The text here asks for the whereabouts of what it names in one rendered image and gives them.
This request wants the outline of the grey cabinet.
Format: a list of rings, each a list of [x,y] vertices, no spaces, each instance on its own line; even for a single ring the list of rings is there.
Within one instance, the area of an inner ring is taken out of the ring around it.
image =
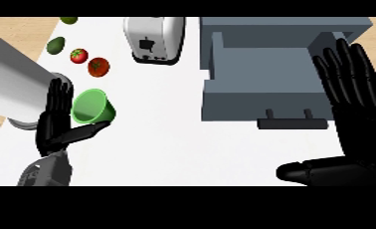
[[[200,68],[209,69],[214,33],[228,48],[307,48],[321,33],[340,32],[353,42],[372,26],[368,17],[201,17]]]

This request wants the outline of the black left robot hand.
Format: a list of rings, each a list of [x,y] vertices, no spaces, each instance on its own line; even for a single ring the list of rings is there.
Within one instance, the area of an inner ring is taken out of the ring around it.
[[[65,150],[71,143],[92,138],[111,122],[108,120],[71,127],[74,88],[61,79],[51,82],[46,110],[40,114],[36,144],[42,156]]]

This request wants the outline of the grey open drawer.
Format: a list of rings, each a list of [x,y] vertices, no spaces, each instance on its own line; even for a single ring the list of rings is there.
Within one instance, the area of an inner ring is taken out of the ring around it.
[[[204,81],[201,119],[244,121],[266,117],[303,118],[312,111],[332,118],[332,108],[312,57],[344,37],[325,32],[306,48],[229,48],[211,35],[210,79]]]

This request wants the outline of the green cup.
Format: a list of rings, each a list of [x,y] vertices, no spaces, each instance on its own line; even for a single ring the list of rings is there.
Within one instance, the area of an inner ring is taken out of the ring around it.
[[[82,92],[73,103],[71,115],[77,123],[96,123],[116,119],[117,110],[101,89]]]

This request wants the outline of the red tomato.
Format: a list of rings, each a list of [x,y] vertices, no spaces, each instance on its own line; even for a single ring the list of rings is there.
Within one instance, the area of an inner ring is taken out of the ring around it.
[[[76,49],[71,52],[71,61],[76,64],[83,64],[89,59],[89,52],[85,49]]]
[[[94,77],[102,77],[111,69],[110,61],[105,58],[95,58],[89,63],[89,73]]]

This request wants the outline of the silver toaster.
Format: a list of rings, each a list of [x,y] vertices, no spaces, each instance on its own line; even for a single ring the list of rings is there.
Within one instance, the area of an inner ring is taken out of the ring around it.
[[[138,63],[175,65],[186,38],[185,17],[127,17],[124,33]]]

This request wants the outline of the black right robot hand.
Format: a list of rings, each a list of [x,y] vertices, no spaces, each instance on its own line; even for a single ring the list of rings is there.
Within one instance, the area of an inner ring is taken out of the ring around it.
[[[307,186],[376,187],[376,70],[360,44],[337,40],[313,64],[332,104],[344,155],[284,164],[276,177]]]

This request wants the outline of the large silver cylinder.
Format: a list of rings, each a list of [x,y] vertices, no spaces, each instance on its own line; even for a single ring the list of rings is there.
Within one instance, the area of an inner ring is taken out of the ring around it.
[[[15,127],[37,128],[51,81],[57,78],[73,87],[71,80],[49,72],[0,38],[0,115]]]

